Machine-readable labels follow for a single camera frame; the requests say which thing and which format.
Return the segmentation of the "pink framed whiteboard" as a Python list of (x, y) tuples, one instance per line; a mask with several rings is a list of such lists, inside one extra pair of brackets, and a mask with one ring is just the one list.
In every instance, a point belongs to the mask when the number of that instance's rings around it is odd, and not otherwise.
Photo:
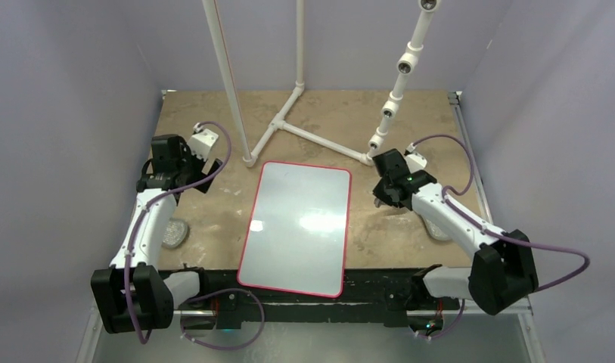
[(343, 292), (352, 174), (268, 161), (256, 187), (238, 283), (336, 298)]

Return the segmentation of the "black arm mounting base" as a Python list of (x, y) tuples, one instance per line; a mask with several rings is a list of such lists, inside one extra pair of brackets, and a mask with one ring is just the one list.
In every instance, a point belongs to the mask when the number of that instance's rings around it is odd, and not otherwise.
[(419, 278), (421, 268), (348, 268), (337, 297), (245, 287), (234, 269), (199, 273), (199, 294), (175, 312), (185, 318), (208, 318), (218, 329), (261, 321), (408, 327), (418, 313), (434, 317), (460, 306), (456, 298), (427, 296)]

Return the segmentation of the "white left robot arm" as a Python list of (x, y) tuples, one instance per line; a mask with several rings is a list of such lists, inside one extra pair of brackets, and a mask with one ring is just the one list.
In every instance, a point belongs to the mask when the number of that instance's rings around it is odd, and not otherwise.
[(189, 139), (169, 134), (151, 140), (151, 158), (136, 182), (135, 209), (120, 249), (107, 268), (93, 272), (90, 285), (104, 329), (109, 334), (138, 333), (147, 340), (154, 329), (170, 326), (173, 312), (186, 302), (203, 309), (212, 289), (201, 282), (199, 269), (163, 277), (157, 267), (166, 230), (183, 191), (208, 192), (223, 162), (210, 152), (219, 136), (204, 129)]

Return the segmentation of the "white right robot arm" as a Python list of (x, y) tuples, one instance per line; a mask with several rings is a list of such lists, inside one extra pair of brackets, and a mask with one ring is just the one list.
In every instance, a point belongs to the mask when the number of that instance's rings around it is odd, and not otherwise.
[(535, 292), (539, 279), (527, 236), (506, 232), (443, 190), (411, 156), (392, 149), (373, 158), (380, 177), (372, 194), (380, 205), (405, 208), (438, 227), (471, 258), (468, 268), (432, 265), (413, 277), (411, 297), (422, 308), (440, 298), (468, 299), (496, 315)]

